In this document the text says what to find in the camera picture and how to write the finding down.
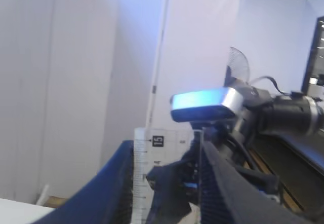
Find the fan grille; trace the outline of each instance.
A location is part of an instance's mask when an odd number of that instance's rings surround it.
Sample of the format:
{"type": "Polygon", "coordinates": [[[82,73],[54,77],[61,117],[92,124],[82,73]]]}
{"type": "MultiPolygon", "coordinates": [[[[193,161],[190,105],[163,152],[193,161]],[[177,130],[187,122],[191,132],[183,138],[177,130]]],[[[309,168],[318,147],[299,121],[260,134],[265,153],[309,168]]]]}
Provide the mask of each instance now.
{"type": "Polygon", "coordinates": [[[228,66],[231,68],[231,76],[244,82],[250,79],[250,66],[246,56],[238,49],[231,47],[228,66]]]}

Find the dark doorway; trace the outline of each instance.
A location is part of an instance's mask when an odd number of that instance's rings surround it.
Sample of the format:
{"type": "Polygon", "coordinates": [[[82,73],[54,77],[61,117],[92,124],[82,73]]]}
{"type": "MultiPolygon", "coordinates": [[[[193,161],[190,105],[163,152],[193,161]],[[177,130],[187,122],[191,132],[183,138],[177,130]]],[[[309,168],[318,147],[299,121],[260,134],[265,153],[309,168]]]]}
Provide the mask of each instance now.
{"type": "Polygon", "coordinates": [[[316,23],[313,44],[302,86],[302,92],[305,95],[308,93],[310,79],[318,80],[321,74],[324,74],[324,17],[318,18],[316,23]]]}

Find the clear plastic ruler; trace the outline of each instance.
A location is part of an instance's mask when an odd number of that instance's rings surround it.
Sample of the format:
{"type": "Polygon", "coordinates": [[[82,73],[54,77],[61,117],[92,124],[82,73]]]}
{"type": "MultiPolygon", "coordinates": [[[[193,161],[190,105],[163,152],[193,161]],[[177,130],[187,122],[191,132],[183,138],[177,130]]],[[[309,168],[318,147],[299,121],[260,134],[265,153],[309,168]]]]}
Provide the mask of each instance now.
{"type": "MultiPolygon", "coordinates": [[[[193,130],[135,130],[132,224],[145,224],[150,211],[154,191],[146,180],[146,174],[154,166],[180,160],[190,148],[193,133],[193,130]]],[[[192,205],[191,209],[192,213],[183,218],[180,224],[198,223],[198,208],[192,205]]]]}

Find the silver webcam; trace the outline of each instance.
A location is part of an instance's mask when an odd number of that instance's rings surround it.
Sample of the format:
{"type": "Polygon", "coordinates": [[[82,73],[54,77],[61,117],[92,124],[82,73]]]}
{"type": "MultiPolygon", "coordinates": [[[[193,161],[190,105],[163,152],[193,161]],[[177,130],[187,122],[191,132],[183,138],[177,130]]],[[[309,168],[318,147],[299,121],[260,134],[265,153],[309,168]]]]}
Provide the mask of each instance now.
{"type": "Polygon", "coordinates": [[[234,88],[189,92],[173,96],[171,116],[178,123],[233,119],[243,102],[243,96],[234,88]]]}

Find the cable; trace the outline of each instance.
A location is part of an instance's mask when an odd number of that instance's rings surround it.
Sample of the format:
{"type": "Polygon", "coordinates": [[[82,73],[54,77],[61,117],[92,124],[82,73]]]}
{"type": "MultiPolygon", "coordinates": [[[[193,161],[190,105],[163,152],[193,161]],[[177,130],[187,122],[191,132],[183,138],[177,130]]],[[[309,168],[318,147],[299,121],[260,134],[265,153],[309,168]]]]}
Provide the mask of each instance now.
{"type": "Polygon", "coordinates": [[[242,154],[244,155],[245,157],[245,160],[247,162],[247,164],[249,165],[249,167],[252,169],[252,170],[255,170],[255,171],[260,171],[256,162],[253,160],[252,156],[250,155],[250,153],[247,151],[247,149],[241,145],[240,143],[238,143],[235,139],[231,139],[228,141],[232,144],[234,144],[241,152],[242,154]]]}
{"type": "Polygon", "coordinates": [[[268,80],[270,80],[270,81],[273,83],[273,85],[274,85],[274,87],[276,88],[276,90],[277,90],[280,94],[282,94],[282,95],[286,95],[286,96],[289,95],[289,93],[285,93],[285,92],[281,91],[281,90],[279,89],[279,87],[278,87],[277,81],[276,81],[273,77],[270,77],[270,76],[262,76],[262,77],[259,77],[259,78],[255,79],[255,80],[252,80],[252,81],[250,82],[250,85],[252,85],[252,84],[254,84],[254,83],[258,82],[258,81],[261,81],[261,80],[263,80],[263,79],[268,79],[268,80]]]}

